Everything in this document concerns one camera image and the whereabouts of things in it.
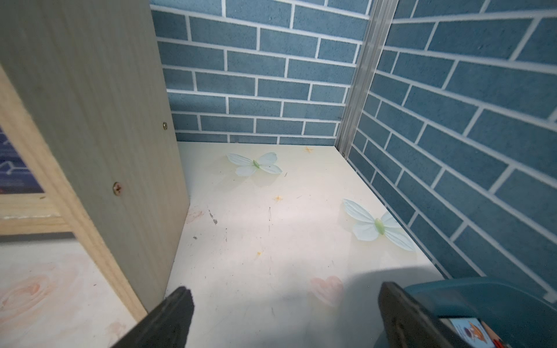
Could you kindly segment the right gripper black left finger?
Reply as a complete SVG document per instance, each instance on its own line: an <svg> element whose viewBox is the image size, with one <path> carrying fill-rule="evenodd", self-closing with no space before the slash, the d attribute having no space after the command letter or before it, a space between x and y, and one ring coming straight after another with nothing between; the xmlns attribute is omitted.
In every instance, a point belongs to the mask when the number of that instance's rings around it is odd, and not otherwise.
<svg viewBox="0 0 557 348"><path fill-rule="evenodd" d="M193 315L191 291L186 287L178 287L116 342L113 348L185 348Z"/></svg>

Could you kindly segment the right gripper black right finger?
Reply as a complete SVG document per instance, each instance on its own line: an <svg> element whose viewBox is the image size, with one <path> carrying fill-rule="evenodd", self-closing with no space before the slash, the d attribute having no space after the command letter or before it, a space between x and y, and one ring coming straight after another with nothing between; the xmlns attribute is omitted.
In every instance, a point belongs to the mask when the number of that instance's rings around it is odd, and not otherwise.
<svg viewBox="0 0 557 348"><path fill-rule="evenodd" d="M381 285L378 304L384 324L378 347L470 346L395 282Z"/></svg>

